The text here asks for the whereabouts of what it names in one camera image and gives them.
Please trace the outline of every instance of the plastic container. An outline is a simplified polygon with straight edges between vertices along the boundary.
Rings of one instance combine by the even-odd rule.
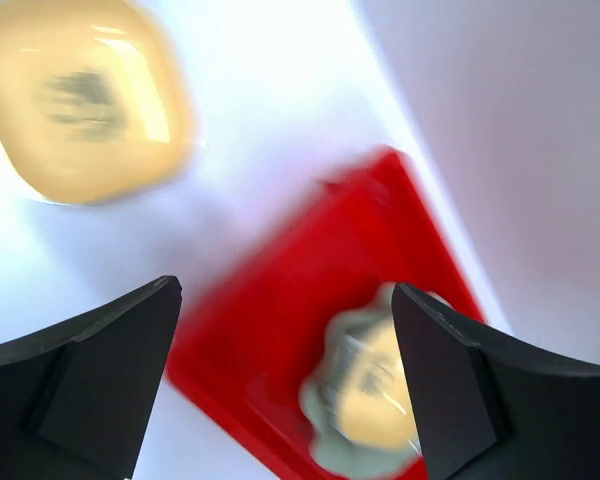
[[[480,313],[404,170],[383,150],[323,195],[181,317],[171,381],[282,479],[338,478],[309,454],[298,392],[337,313],[385,281],[410,282]],[[422,460],[396,478],[426,478]]]
[[[0,1],[0,142],[44,199],[97,203],[163,182],[196,129],[146,13],[123,0]]]

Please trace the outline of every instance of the white wall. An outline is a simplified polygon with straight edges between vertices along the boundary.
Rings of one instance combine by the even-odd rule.
[[[600,2],[359,2],[514,332],[600,362]]]

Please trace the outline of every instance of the printed logo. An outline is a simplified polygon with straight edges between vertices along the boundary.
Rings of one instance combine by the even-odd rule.
[[[386,390],[385,382],[395,380],[392,371],[392,359],[388,355],[377,354],[371,360],[371,366],[366,371],[358,388],[366,395],[380,395]]]
[[[49,78],[35,95],[45,116],[71,129],[71,138],[107,141],[124,128],[124,116],[106,78],[94,72],[73,72]]]

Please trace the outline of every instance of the red plate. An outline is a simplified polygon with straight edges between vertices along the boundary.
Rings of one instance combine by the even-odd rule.
[[[325,184],[312,207],[182,317],[171,381],[282,479],[338,478],[309,455],[298,404],[338,312],[366,305],[385,281],[431,290],[480,313],[404,170],[383,150]],[[426,478],[423,462],[397,477]]]

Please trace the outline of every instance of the beige round object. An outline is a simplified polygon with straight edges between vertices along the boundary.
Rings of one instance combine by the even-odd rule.
[[[0,141],[60,203],[161,181],[195,122],[169,45],[123,0],[0,2]]]
[[[404,448],[417,430],[393,320],[378,323],[364,343],[340,389],[336,423],[353,443]]]

